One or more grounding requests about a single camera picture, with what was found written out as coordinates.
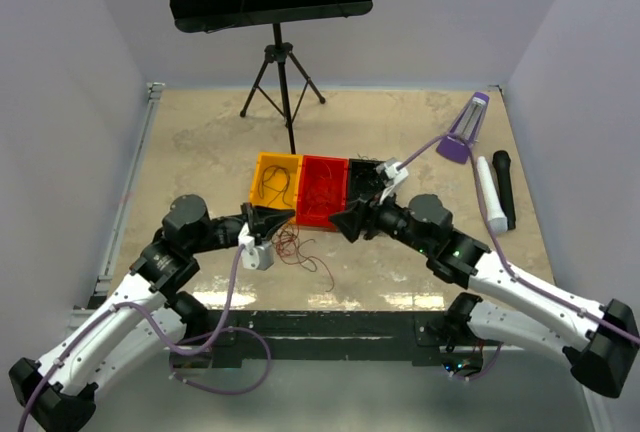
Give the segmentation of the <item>red plastic bin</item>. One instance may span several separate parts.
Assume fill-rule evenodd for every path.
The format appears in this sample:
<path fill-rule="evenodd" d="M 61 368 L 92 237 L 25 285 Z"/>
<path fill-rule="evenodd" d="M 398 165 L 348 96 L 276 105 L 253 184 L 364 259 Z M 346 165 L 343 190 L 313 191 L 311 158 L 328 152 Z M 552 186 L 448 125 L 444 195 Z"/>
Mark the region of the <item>red plastic bin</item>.
<path fill-rule="evenodd" d="M 346 158 L 303 156 L 296 211 L 299 226 L 335 229 L 328 217 L 345 208 L 348 168 Z"/>

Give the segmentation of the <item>yellow plastic bin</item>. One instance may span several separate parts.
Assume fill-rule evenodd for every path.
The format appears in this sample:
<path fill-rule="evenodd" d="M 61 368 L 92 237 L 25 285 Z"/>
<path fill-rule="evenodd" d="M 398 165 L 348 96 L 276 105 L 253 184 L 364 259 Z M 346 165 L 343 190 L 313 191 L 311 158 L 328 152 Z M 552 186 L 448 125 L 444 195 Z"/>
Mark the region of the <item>yellow plastic bin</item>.
<path fill-rule="evenodd" d="M 260 152 L 249 202 L 276 209 L 296 210 L 302 169 L 302 155 Z"/>

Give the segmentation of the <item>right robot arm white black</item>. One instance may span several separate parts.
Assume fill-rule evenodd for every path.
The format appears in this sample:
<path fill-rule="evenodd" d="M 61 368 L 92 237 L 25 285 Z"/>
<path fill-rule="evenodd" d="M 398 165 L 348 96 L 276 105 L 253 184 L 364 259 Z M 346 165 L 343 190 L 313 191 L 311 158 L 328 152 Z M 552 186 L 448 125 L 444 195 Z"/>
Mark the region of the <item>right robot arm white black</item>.
<path fill-rule="evenodd" d="M 406 207 L 393 197 L 358 199 L 329 220 L 349 242 L 386 234 L 423 255 L 437 278 L 463 288 L 445 321 L 452 342 L 477 337 L 535 351 L 591 391 L 621 395 L 639 352 L 635 317 L 623 302 L 601 304 L 511 265 L 497 248 L 456 229 L 452 212 L 433 194 Z"/>

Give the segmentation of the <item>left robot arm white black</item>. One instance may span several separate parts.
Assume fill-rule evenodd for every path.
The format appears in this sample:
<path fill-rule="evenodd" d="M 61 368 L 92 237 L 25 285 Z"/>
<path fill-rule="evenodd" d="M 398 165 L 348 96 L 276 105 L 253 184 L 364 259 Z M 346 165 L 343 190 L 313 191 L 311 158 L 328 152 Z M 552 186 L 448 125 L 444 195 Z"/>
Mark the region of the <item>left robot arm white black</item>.
<path fill-rule="evenodd" d="M 199 271 L 199 253 L 233 248 L 232 266 L 266 270 L 271 239 L 295 215 L 244 203 L 237 215 L 212 218 L 198 195 L 175 199 L 151 243 L 116 290 L 73 333 L 37 360 L 22 358 L 9 371 L 23 408 L 18 428 L 34 419 L 46 431 L 79 431 L 111 387 L 164 348 L 194 356 L 224 330 L 230 307 L 205 343 L 208 310 L 184 285 Z"/>

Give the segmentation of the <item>black plastic bin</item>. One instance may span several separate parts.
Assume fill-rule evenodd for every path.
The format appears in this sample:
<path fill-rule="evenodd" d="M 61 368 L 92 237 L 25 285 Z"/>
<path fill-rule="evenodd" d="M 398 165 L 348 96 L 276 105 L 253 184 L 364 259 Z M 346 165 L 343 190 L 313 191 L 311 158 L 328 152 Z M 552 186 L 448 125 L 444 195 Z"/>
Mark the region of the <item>black plastic bin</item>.
<path fill-rule="evenodd" d="M 349 160 L 347 199 L 350 203 L 363 195 L 376 194 L 385 187 L 384 182 L 375 171 L 381 161 L 361 158 Z"/>

